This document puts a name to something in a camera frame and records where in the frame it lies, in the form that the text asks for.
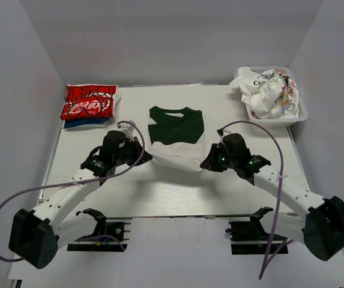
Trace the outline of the green and white t shirt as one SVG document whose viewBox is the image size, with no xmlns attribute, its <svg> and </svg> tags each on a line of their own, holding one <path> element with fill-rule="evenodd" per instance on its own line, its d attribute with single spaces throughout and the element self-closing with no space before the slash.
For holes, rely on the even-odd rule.
<svg viewBox="0 0 344 288">
<path fill-rule="evenodd" d="M 202 111 L 149 109 L 149 153 L 162 166 L 199 172 L 206 155 L 205 126 Z"/>
</svg>

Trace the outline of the white colourful print t shirt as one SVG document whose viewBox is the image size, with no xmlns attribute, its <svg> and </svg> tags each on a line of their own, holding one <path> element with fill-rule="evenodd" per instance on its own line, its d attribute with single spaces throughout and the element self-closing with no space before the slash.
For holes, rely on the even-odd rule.
<svg viewBox="0 0 344 288">
<path fill-rule="evenodd" d="M 257 73 L 240 67 L 229 87 L 241 92 L 241 101 L 256 119 L 296 119 L 300 114 L 297 85 L 279 69 Z"/>
</svg>

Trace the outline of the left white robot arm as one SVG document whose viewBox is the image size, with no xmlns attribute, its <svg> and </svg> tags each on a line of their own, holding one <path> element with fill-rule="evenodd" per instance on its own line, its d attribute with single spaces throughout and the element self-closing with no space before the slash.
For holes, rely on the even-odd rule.
<svg viewBox="0 0 344 288">
<path fill-rule="evenodd" d="M 131 132 L 110 131 L 103 144 L 94 148 L 80 165 L 70 186 L 60 188 L 44 203 L 30 211 L 19 210 L 14 218 L 9 248 L 37 269 L 46 267 L 57 251 L 79 239 L 101 239 L 106 236 L 106 216 L 95 209 L 75 210 L 113 176 L 117 167 L 139 166 L 152 155 Z"/>
</svg>

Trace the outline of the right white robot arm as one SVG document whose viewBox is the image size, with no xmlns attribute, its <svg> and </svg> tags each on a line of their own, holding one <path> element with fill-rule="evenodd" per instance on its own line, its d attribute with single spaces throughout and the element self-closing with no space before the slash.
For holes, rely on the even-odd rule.
<svg viewBox="0 0 344 288">
<path fill-rule="evenodd" d="M 344 248 L 344 201 L 336 196 L 325 198 L 280 176 L 269 160 L 250 153 L 240 134 L 228 134 L 212 144 L 200 167 L 212 172 L 231 169 L 291 209 L 276 214 L 273 208 L 263 207 L 249 217 L 248 225 L 232 222 L 227 232 L 234 241 L 265 239 L 273 231 L 304 244 L 323 261 Z"/>
</svg>

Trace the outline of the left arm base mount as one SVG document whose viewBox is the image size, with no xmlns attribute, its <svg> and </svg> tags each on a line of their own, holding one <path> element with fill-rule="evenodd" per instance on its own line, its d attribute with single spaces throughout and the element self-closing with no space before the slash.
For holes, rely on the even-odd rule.
<svg viewBox="0 0 344 288">
<path fill-rule="evenodd" d="M 77 211 L 76 215 L 89 215 L 96 221 L 93 233 L 67 245 L 67 251 L 77 252 L 125 252 L 130 238 L 130 222 L 109 220 L 95 209 Z"/>
</svg>

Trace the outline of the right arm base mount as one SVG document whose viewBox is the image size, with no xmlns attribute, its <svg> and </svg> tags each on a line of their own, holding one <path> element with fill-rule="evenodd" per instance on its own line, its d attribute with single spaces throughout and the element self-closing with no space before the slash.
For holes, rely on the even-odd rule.
<svg viewBox="0 0 344 288">
<path fill-rule="evenodd" d="M 265 254 L 269 233 L 263 229 L 260 220 L 271 211 L 273 208 L 263 207 L 247 217 L 229 220 L 225 234 L 230 237 L 232 255 Z"/>
</svg>

